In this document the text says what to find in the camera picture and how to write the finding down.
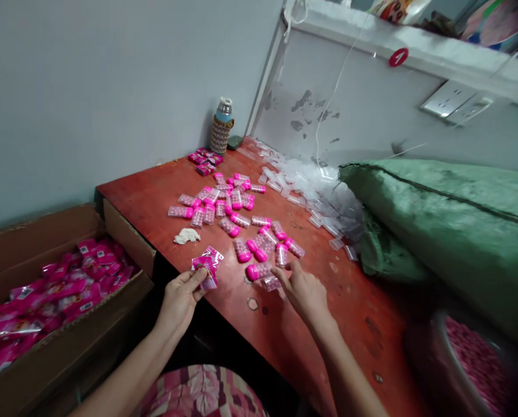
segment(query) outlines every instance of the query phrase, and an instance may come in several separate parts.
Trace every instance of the cardboard box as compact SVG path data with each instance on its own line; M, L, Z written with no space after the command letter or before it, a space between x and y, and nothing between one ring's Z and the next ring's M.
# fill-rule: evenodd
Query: cardboard box
M84 391L99 382L112 369L112 359L119 354L115 345L153 287L149 276L156 252L107 200L103 208L106 223L92 205L85 204L0 232L0 303L7 300L11 288L40 278L41 266L75 250L77 242L105 233L142 268L119 291L50 334L0 373L0 416L30 414L52 397L54 409L68 408L72 392L78 392L82 382Z

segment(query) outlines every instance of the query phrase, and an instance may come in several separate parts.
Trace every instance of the red table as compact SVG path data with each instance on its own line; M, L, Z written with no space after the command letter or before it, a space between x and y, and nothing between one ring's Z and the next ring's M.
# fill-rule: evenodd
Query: red table
M227 152L218 171L226 178L234 172L246 174L256 182L263 166L258 153L256 144L246 139L237 151ZM195 165L182 158L97 189L178 271L188 270L191 259L208 245L222 253L225 258L218 271L219 287L206 295L208 302L322 415L336 415L326 368L308 329L281 290L266 292L258 284L244 281L247 264L237 262L232 239L218 226L218 220L199 231L201 242L173 243L174 236L189 227L189 220L167 217L168 207L179 205L181 194L195 195L205 185L214 186L213 177L199 176ZM305 209L270 188L265 195L256 195L251 212L240 213L279 220L288 236L306 250L303 268L326 287L330 311L390 415L429 414L402 346L406 318L392 298L367 279L343 249L330 248L328 241L333 237L310 224ZM257 230L251 226L243 229L241 236L254 237ZM251 299L258 303L257 310L248 307Z

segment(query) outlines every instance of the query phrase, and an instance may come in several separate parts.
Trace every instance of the patterned clothing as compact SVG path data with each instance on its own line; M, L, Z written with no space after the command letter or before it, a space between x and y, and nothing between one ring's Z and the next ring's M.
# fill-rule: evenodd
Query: patterned clothing
M250 416L268 414L241 377L215 365L192 365L162 375L134 416Z

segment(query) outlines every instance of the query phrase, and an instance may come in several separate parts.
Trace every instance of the red sticker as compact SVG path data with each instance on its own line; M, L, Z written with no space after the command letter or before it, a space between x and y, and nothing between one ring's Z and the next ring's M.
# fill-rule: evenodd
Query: red sticker
M390 65L390 67L398 67L405 62L408 56L409 49L400 48L392 54L392 56L388 60L388 64Z

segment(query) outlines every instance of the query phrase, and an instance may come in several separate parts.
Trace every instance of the forearm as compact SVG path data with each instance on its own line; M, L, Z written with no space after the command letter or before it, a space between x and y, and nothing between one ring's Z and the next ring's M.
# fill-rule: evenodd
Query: forearm
M328 371L338 416L387 416L332 316L309 327Z
M71 416L127 416L159 377L179 342L174 331L153 330Z

